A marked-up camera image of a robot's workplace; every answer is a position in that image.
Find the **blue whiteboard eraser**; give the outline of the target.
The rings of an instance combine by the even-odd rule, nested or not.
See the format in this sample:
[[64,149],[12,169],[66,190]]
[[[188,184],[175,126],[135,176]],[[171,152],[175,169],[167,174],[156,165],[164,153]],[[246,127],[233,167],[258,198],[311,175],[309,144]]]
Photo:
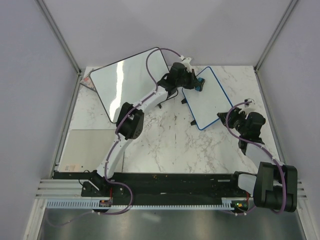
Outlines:
[[198,91],[198,92],[201,92],[201,91],[203,90],[205,81],[206,81],[206,80],[205,80],[204,78],[199,77],[199,78],[197,79],[197,84],[196,84],[196,86],[195,86],[194,89],[195,89],[196,91]]

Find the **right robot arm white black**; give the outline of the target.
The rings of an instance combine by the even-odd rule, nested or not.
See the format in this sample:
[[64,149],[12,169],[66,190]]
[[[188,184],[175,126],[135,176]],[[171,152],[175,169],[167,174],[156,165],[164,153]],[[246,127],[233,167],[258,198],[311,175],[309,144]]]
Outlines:
[[257,166],[257,173],[239,173],[229,184],[235,197],[248,192],[258,208],[272,210],[276,214],[292,213],[297,209],[298,170],[277,160],[267,150],[260,137],[266,119],[258,112],[246,114],[237,106],[229,112],[219,112],[217,117],[229,132],[236,130],[238,147]]

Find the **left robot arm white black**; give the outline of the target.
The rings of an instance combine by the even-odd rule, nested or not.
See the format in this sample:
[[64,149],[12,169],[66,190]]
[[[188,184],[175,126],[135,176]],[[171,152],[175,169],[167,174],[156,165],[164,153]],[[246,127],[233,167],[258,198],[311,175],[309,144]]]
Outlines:
[[135,104],[125,102],[122,105],[116,122],[113,144],[99,167],[89,174],[88,183],[99,197],[106,196],[111,185],[120,185],[129,189],[128,185],[110,181],[110,179],[115,173],[120,155],[133,140],[141,135],[145,113],[166,101],[178,88],[200,92],[205,83],[203,78],[196,77],[193,69],[188,70],[184,65],[181,65],[181,68],[173,66],[159,81],[155,81],[153,77],[151,79],[155,83],[154,90]]

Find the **blue framed small whiteboard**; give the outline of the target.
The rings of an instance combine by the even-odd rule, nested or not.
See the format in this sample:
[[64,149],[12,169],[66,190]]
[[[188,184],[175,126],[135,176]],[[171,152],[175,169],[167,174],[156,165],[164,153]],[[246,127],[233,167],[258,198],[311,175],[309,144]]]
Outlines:
[[210,66],[196,76],[205,80],[202,91],[182,89],[197,128],[202,131],[219,120],[218,113],[226,113],[232,102]]

